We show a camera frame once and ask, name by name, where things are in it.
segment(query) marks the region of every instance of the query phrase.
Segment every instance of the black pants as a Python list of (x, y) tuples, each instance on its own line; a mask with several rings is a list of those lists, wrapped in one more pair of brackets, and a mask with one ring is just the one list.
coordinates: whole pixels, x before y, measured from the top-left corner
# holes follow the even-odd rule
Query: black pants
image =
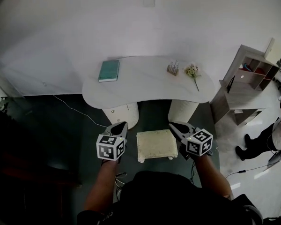
[(247, 144), (248, 149), (242, 152), (242, 158), (252, 159), (258, 157), (261, 153), (270, 150), (277, 151), (273, 143), (273, 126), (270, 125), (267, 129), (263, 130), (258, 138), (252, 139), (249, 144)]

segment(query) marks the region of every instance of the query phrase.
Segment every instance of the white box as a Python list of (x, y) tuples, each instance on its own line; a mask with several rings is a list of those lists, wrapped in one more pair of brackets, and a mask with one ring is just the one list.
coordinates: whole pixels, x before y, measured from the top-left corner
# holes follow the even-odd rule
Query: white box
[(211, 149), (213, 135), (202, 129), (186, 140), (186, 151), (200, 157)]
[(118, 160), (125, 152), (125, 143), (126, 140), (123, 137), (100, 134), (96, 142), (98, 158), (111, 161)]

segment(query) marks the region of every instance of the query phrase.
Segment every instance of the desk top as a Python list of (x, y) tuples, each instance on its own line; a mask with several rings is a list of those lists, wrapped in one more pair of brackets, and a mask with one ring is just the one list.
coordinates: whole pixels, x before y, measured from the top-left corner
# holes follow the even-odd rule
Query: desk top
[(214, 97), (214, 84), (204, 71), (197, 78), (198, 91), (183, 71), (189, 63), (179, 61), (179, 74), (174, 76), (166, 71), (171, 61), (158, 56), (122, 58), (118, 80), (98, 82), (98, 74), (90, 77), (83, 84), (83, 98), (94, 108), (108, 109), (157, 99), (205, 103)]

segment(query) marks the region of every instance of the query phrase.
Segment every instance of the black shirt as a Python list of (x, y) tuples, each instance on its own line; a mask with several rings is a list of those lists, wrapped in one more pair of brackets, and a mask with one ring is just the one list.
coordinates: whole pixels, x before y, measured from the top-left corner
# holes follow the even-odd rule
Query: black shirt
[(245, 195), (231, 201), (180, 175), (145, 171), (123, 186), (120, 201), (107, 215), (83, 211), (77, 225), (252, 224), (244, 205), (252, 206)]

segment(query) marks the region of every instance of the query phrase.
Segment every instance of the red object on shelf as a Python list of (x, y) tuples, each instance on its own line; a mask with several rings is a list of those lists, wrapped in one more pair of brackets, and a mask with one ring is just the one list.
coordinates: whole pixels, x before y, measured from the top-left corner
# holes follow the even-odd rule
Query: red object on shelf
[(246, 69), (245, 67), (243, 67), (243, 68), (239, 68), (239, 70), (243, 70), (243, 71), (246, 71), (246, 72), (251, 73), (251, 71), (249, 71), (249, 70), (248, 70), (248, 69)]
[(256, 71), (254, 73), (265, 75), (265, 72), (261, 68), (259, 68), (259, 67), (256, 68)]

